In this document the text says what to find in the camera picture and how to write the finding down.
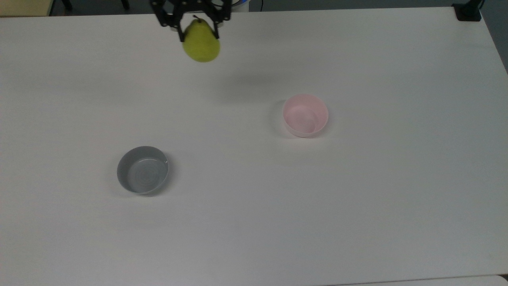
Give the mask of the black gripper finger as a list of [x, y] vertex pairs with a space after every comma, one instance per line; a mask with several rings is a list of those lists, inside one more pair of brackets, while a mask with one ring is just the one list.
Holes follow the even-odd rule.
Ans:
[[185, 33], [181, 27], [181, 20], [186, 12], [186, 4], [183, 0], [169, 0], [173, 5], [173, 11], [169, 14], [164, 9], [165, 2], [166, 0], [151, 0], [151, 9], [162, 27], [176, 29], [179, 34], [179, 40], [183, 43], [185, 41]]
[[212, 0], [204, 1], [204, 12], [214, 25], [216, 39], [219, 39], [218, 26], [231, 19], [232, 0], [221, 0], [221, 2], [221, 5], [216, 5]]

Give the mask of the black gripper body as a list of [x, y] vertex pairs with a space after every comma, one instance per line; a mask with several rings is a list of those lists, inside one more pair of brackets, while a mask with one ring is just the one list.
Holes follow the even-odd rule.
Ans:
[[173, 6], [172, 15], [183, 15], [185, 13], [197, 12], [206, 13], [211, 8], [210, 0], [169, 0]]

